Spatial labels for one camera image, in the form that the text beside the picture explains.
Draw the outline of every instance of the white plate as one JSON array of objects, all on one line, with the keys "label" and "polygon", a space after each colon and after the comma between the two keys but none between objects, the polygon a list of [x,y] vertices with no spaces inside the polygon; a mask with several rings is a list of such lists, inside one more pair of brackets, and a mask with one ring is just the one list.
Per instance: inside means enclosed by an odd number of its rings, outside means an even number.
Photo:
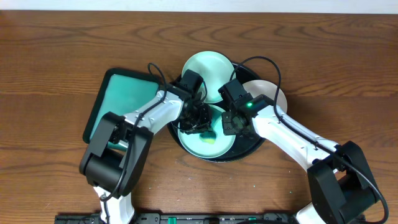
[{"label": "white plate", "polygon": [[[264,94],[274,100],[277,86],[265,80],[252,80],[244,83],[243,88],[250,93],[253,98],[260,94]],[[281,89],[279,89],[277,104],[285,113],[287,112],[286,96]]]},{"label": "white plate", "polygon": [[[228,58],[217,52],[199,52],[187,60],[182,69],[182,76],[188,69],[198,73],[206,82],[207,97],[205,103],[217,103],[223,100],[218,93],[218,89],[229,82],[234,70]],[[202,96],[205,95],[203,85],[199,91],[202,92]]]},{"label": "white plate", "polygon": [[184,134],[178,130],[178,138],[182,146],[190,153],[197,157],[210,159],[226,153],[235,141],[235,135],[226,136],[223,132],[223,123],[221,113],[224,110],[218,106],[209,105],[212,112],[211,127],[216,133],[214,144],[204,142],[200,139],[200,134]]}]

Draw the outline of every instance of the wood grain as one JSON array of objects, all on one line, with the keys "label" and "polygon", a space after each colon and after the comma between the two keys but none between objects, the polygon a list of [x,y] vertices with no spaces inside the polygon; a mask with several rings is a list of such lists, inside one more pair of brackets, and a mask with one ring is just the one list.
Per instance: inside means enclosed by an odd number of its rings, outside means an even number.
[{"label": "wood grain", "polygon": [[[159,65],[168,81],[214,50],[282,70],[288,112],[322,136],[359,144],[398,223],[398,16],[166,12],[0,12],[0,222],[52,223],[100,204],[78,173],[81,140],[105,71]],[[249,62],[276,81],[271,65]],[[138,210],[261,213],[309,203],[304,170],[265,142],[227,164],[156,135],[133,190]],[[380,204],[366,212],[382,217]]]}]

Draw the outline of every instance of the black cable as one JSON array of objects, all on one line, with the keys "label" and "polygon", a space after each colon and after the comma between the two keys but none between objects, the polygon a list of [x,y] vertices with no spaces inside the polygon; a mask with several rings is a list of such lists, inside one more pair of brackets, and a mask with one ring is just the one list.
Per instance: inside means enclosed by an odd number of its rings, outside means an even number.
[{"label": "black cable", "polygon": [[239,63],[236,68],[234,69],[234,71],[231,74],[231,78],[230,80],[232,80],[233,75],[235,73],[235,71],[242,66],[245,62],[250,61],[252,59],[263,59],[263,60],[267,60],[268,62],[270,62],[271,64],[273,64],[273,66],[275,67],[275,69],[277,70],[278,73],[278,77],[279,77],[279,81],[278,81],[278,85],[275,91],[275,98],[274,98],[274,113],[276,115],[276,117],[278,118],[278,120],[284,124],[287,128],[289,128],[291,131],[293,131],[295,134],[299,135],[301,138],[304,138],[305,140],[307,140],[309,143],[313,144],[315,147],[322,149],[323,151],[329,153],[330,155],[332,155],[336,160],[338,160],[339,162],[341,162],[342,164],[344,164],[346,167],[350,168],[351,170],[353,170],[355,173],[357,173],[358,175],[360,175],[369,185],[370,187],[373,189],[373,191],[375,192],[375,194],[377,195],[377,197],[380,199],[382,205],[383,205],[383,209],[384,209],[384,216],[383,219],[378,221],[378,222],[367,222],[367,221],[357,221],[360,223],[365,223],[365,224],[383,224],[387,221],[388,216],[389,216],[389,209],[388,209],[388,204],[386,199],[384,198],[384,196],[382,195],[382,193],[379,191],[379,189],[377,189],[377,187],[361,172],[359,171],[355,166],[353,166],[352,164],[350,164],[348,161],[346,161],[345,159],[341,158],[339,155],[335,154],[333,151],[329,150],[328,148],[326,148],[325,146],[322,146],[321,144],[319,144],[317,141],[314,141],[310,138],[308,138],[306,135],[300,133],[299,131],[297,131],[295,128],[291,127],[291,125],[289,123],[287,123],[284,119],[283,116],[279,115],[279,113],[277,112],[277,99],[278,99],[278,94],[279,94],[279,90],[280,90],[280,84],[282,83],[282,75],[280,74],[280,70],[278,65],[271,59],[264,57],[264,56],[253,56],[253,57],[249,57],[246,60],[242,61],[241,63]]},{"label": "black cable", "polygon": [[130,139],[129,139],[129,145],[128,145],[127,151],[126,151],[126,159],[124,160],[122,173],[121,173],[121,175],[119,177],[118,183],[116,184],[116,186],[113,189],[113,191],[107,197],[105,197],[105,198],[100,197],[99,198],[102,202],[107,202],[109,199],[111,199],[113,197],[113,195],[115,195],[118,192],[118,190],[120,188],[120,185],[123,182],[124,176],[126,175],[126,172],[127,172],[127,165],[129,164],[129,161],[130,161],[130,154],[131,154],[131,151],[132,151],[132,143],[134,142],[134,137],[136,135],[136,131],[137,131],[137,128],[138,128],[138,123],[141,121],[141,119],[144,117],[144,115],[146,113],[148,113],[148,111],[152,110],[153,108],[155,108],[157,105],[161,104],[166,99],[166,94],[167,94],[166,79],[165,79],[162,71],[160,70],[160,68],[157,65],[155,65],[154,63],[148,63],[148,71],[149,71],[149,73],[152,74],[152,72],[150,70],[150,66],[155,67],[159,71],[160,76],[162,76],[163,83],[164,83],[164,94],[163,94],[163,96],[161,97],[161,99],[158,102],[154,103],[152,106],[148,107],[146,110],[144,110],[143,112],[141,112],[138,115],[138,117],[136,119],[136,122],[134,123],[134,127],[131,130],[131,135],[130,135]]},{"label": "black cable", "polygon": [[111,216],[109,215],[109,211],[108,211],[108,202],[104,202],[104,210],[105,210],[105,215],[106,215],[106,224],[111,224],[111,222],[109,221]]},{"label": "black cable", "polygon": [[152,78],[154,79],[154,81],[157,83],[157,89],[156,89],[156,93],[160,90],[160,82],[159,79],[157,78],[156,75],[154,75],[150,69],[148,68],[149,74],[152,76]]}]

